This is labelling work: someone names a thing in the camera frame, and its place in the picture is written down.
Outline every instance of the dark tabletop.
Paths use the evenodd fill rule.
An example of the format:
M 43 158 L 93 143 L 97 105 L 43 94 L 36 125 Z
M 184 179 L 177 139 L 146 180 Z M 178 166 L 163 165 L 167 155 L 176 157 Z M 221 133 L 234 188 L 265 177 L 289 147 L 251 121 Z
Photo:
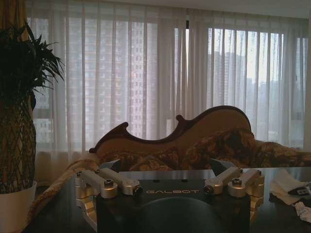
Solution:
M 301 221 L 294 207 L 284 204 L 270 194 L 270 182 L 280 168 L 260 168 L 265 175 L 264 204 L 259 207 L 259 214 L 252 224 L 251 233 L 311 233 L 311 224 Z M 311 167 L 285 168 L 300 181 L 311 181 Z M 168 179 L 207 179 L 213 178 L 212 170 L 192 171 L 147 171 L 121 172 L 128 178 L 137 180 Z M 311 207 L 311 200 L 303 200 Z M 56 233 L 94 233 L 94 230 L 83 219 L 81 210 L 75 205 L 73 178 L 50 201 L 38 216 L 23 231 L 56 232 Z

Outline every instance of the floral upholstery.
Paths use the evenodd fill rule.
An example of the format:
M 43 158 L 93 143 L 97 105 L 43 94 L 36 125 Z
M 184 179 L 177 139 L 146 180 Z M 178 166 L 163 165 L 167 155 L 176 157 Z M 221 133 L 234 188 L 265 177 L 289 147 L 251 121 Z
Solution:
M 231 161 L 239 167 L 249 167 L 254 147 L 254 135 L 246 129 L 217 132 L 190 147 L 183 158 L 181 168 L 210 169 L 210 158 Z
M 311 153 L 282 146 L 275 142 L 264 142 L 251 161 L 251 167 L 311 166 Z
M 100 163 L 116 159 L 121 160 L 121 171 L 177 170 L 179 164 L 178 149 L 176 147 L 150 153 L 112 150 L 100 158 Z
M 231 161 L 238 167 L 311 166 L 311 153 L 274 142 L 256 141 L 251 131 L 234 128 L 202 138 L 185 155 L 172 147 L 157 152 L 112 150 L 100 162 L 121 159 L 121 171 L 211 169 L 209 159 Z
M 144 158 L 140 163 L 130 168 L 130 171 L 170 171 L 173 170 L 161 160 L 152 155 Z

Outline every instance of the sofa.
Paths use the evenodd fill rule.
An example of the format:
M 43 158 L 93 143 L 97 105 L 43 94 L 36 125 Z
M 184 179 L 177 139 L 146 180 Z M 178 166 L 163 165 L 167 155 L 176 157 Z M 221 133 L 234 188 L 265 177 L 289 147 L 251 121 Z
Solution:
M 311 153 L 256 140 L 247 116 L 236 107 L 213 107 L 192 120 L 181 115 L 176 120 L 176 129 L 160 140 L 134 137 L 126 130 L 127 122 L 112 129 L 34 201 L 28 221 L 75 172 L 95 170 L 116 159 L 121 161 L 121 171 L 210 169 L 210 158 L 242 168 L 311 166 Z

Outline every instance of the sheer white curtain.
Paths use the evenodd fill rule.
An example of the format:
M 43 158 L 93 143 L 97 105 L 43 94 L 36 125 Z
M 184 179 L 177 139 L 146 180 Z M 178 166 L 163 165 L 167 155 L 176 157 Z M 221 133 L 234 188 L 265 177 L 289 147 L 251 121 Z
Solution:
M 308 21 L 200 10 L 189 15 L 188 116 L 237 106 L 258 140 L 303 147 Z
M 29 0 L 36 36 L 65 64 L 65 82 L 36 94 L 36 178 L 55 180 L 115 126 L 155 139 L 185 112 L 186 9 Z
M 309 41 L 311 41 L 311 9 L 309 11 Z M 303 141 L 303 149 L 311 151 L 311 46 L 308 53 L 308 70 L 306 81 L 306 106 L 305 106 L 305 133 Z

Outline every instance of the paper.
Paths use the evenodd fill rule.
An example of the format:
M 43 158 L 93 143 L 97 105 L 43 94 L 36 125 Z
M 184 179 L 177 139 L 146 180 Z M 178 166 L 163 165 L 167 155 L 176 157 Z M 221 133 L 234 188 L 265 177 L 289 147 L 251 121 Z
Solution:
M 301 197 L 291 196 L 289 191 L 307 185 L 308 182 L 300 182 L 293 178 L 287 170 L 281 169 L 277 172 L 276 178 L 270 183 L 270 192 L 284 201 L 287 205 L 300 200 Z
M 307 207 L 301 201 L 295 204 L 297 215 L 301 220 L 311 223 L 311 208 Z

